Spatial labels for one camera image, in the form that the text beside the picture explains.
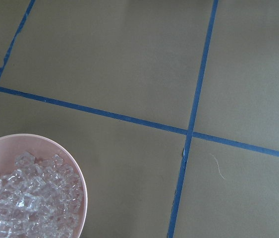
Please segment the clear ice cubes pile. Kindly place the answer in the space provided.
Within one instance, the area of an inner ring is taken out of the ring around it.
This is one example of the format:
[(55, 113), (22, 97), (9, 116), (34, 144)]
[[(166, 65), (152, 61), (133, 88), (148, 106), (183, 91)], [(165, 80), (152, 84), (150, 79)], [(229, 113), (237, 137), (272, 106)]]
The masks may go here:
[(74, 167), (55, 154), (30, 153), (0, 174), (0, 238), (73, 238), (79, 226), (83, 186)]

